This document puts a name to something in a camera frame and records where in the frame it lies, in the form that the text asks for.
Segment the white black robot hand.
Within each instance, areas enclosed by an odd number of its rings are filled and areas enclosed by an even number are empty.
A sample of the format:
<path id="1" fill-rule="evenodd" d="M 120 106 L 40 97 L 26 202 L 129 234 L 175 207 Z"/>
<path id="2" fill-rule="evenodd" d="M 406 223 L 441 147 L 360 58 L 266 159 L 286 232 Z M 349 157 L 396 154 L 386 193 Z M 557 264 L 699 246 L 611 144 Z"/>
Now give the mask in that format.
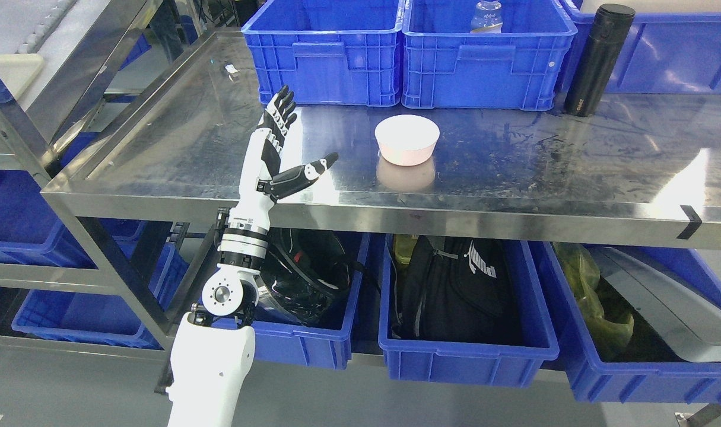
<path id="1" fill-rule="evenodd" d="M 267 215 L 279 200 L 308 189 L 339 160 L 330 153 L 314 162 L 282 171 L 282 152 L 295 124 L 295 93 L 284 85 L 265 106 L 251 133 L 239 177 L 239 202 L 246 216 Z"/>

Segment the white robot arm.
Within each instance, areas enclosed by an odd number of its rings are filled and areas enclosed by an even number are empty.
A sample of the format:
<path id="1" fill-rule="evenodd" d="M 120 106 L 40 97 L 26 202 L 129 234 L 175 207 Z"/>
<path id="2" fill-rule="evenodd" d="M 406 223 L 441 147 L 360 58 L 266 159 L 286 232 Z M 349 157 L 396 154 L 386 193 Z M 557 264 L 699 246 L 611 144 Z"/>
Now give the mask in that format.
<path id="1" fill-rule="evenodd" d="M 230 426 L 254 360 L 252 327 L 270 228 L 268 208 L 229 211 L 217 269 L 201 290 L 203 311 L 184 314 L 170 355 L 170 426 Z"/>

